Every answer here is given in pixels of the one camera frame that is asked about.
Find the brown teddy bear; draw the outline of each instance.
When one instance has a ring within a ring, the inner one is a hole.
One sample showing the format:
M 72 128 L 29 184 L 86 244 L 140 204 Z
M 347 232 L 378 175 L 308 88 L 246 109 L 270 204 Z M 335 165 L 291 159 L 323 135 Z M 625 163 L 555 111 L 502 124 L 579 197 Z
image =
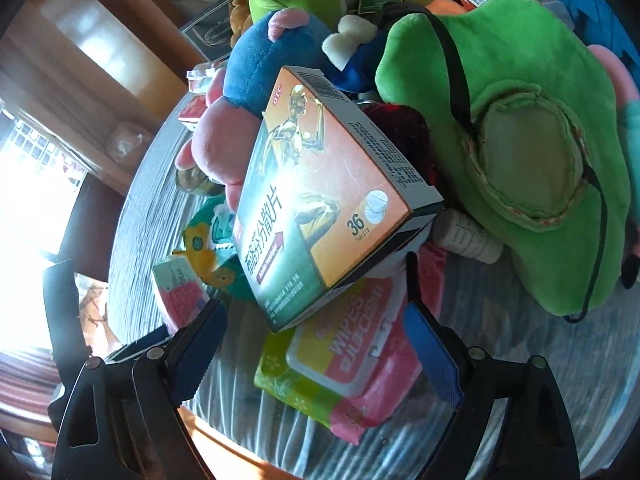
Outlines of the brown teddy bear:
M 231 5 L 232 9 L 229 14 L 229 23 L 234 33 L 231 38 L 231 47 L 234 47 L 240 39 L 240 36 L 242 36 L 254 22 L 251 19 L 249 0 L 232 0 Z

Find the plastic table cover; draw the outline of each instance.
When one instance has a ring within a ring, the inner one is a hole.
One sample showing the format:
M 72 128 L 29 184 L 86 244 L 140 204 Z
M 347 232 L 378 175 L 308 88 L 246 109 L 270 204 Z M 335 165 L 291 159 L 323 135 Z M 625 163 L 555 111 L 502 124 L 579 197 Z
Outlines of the plastic table cover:
M 153 264 L 178 247 L 182 230 L 204 199 L 175 187 L 173 160 L 190 133 L 178 104 L 149 148 L 120 218 L 110 270 L 109 323 L 124 343 L 162 323 L 155 305 Z M 423 375 L 393 416 L 367 430 L 359 446 L 254 387 L 268 334 L 253 303 L 229 304 L 229 327 L 188 407 L 225 436 L 293 475 L 312 480 L 414 478 L 445 429 L 451 408 Z M 571 325 L 546 313 L 526 293 L 509 251 L 486 266 L 450 256 L 441 322 L 469 346 L 494 357 L 548 359 L 564 397 L 584 475 L 608 465 L 640 414 L 640 285 L 618 285 L 607 304 Z M 496 403 L 469 478 L 488 465 L 504 413 Z

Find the black picture frame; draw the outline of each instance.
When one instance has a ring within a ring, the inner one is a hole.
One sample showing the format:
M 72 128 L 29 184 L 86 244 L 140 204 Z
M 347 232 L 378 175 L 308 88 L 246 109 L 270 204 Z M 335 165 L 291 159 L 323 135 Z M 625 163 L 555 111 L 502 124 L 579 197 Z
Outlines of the black picture frame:
M 233 0 L 216 0 L 180 29 L 187 40 L 208 61 L 226 59 L 231 54 L 233 31 L 229 16 Z

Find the elastic strap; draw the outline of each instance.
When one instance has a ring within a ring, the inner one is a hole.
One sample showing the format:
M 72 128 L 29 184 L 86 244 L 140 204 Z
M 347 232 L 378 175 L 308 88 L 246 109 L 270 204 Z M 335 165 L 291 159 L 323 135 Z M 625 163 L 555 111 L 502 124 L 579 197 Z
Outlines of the elastic strap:
M 444 23 L 442 23 L 442 21 L 428 9 L 425 9 L 425 11 L 425 15 L 431 23 L 431 27 L 433 27 L 433 31 L 440 42 L 445 63 L 447 65 L 451 115 L 456 122 L 464 128 L 474 142 L 478 144 L 481 135 L 478 127 L 471 120 L 471 97 L 469 95 L 469 85 L 466 79 L 465 69 L 462 66 L 462 60 L 460 59 L 460 53 L 456 47 L 456 42 L 451 37 Z M 600 185 L 600 181 L 598 180 L 598 176 L 595 171 L 593 171 L 593 168 L 588 165 L 584 157 L 582 158 L 582 161 L 584 166 L 584 173 L 582 177 L 600 194 L 600 239 L 598 241 L 598 252 L 596 253 L 596 259 L 591 272 L 591 279 L 589 280 L 589 286 L 587 287 L 584 303 L 582 304 L 582 311 L 576 318 L 564 316 L 564 320 L 568 323 L 579 323 L 587 316 L 589 303 L 591 302 L 591 297 L 593 295 L 593 289 L 596 286 L 596 281 L 600 274 L 600 267 L 602 266 L 604 247 L 607 240 L 607 223 L 609 219 L 607 202 L 602 186 Z

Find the window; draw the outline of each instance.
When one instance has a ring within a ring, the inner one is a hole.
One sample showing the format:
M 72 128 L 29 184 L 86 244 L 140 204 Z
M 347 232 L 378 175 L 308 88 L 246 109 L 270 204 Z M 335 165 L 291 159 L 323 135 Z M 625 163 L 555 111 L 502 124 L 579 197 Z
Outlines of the window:
M 50 348 L 42 274 L 86 171 L 0 104 L 0 340 Z

